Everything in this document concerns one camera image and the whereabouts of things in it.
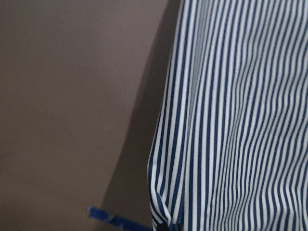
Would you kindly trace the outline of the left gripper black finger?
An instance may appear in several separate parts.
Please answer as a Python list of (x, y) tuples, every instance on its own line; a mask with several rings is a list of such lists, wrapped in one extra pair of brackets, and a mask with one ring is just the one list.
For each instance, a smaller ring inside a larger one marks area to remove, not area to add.
[(166, 223), (159, 224), (158, 231), (168, 231), (168, 225)]

